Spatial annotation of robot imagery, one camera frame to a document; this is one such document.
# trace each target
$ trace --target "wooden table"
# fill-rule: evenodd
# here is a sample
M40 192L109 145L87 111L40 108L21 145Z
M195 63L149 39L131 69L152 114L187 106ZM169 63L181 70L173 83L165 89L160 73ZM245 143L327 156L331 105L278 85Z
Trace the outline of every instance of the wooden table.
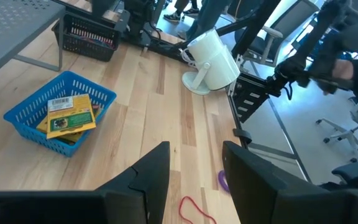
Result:
M71 1L89 9L84 0ZM177 42L176 37L162 34ZM55 63L58 45L47 29L21 54ZM63 53L63 70L117 93L98 127L72 158L20 137L3 114L58 75L11 60L0 69L0 190L95 189L128 168L161 141L170 141L170 185L164 223L182 223L179 201L189 195L218 223L239 223L230 195L218 185L224 140L239 144L224 91L192 94L181 83L191 68L176 60L122 43L108 63ZM204 218L185 203L194 223Z

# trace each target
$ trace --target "black basket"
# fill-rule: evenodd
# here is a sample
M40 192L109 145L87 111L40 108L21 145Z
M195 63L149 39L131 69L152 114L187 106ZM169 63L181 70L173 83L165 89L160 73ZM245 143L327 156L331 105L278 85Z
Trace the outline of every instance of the black basket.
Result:
M60 21L52 27L58 43L59 25ZM119 45L119 31L79 16L66 14L63 31L63 50L100 61L110 61Z

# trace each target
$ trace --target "barcode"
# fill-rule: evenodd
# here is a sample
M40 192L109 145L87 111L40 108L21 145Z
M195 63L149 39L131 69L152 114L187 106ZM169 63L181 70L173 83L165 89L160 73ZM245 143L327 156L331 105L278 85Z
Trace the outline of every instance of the barcode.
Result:
M60 99L52 100L52 106L61 103L68 103L68 98L60 98Z

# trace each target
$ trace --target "black bracket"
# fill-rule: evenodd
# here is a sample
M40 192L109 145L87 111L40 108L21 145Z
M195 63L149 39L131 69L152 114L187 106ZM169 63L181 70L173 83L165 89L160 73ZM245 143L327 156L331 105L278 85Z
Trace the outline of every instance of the black bracket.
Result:
M251 134L248 131L234 128L233 134L235 137L239 137L240 140L245 141L247 144L250 144L252 142Z

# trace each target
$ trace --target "blue basket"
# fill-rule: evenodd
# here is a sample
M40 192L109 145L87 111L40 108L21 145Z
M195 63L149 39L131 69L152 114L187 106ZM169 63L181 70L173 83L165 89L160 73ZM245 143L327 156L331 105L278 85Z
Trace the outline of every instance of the blue basket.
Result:
M66 71L8 111L4 115L4 119L12 123L17 132L26 139L71 157L82 145L91 130L85 131L82 137L71 146L57 139L47 139L47 135L38 131L36 127L47 115L48 100L84 93L89 94L93 105L100 105L102 109L96 118L96 123L101 120L117 96L111 90L99 86L73 72Z

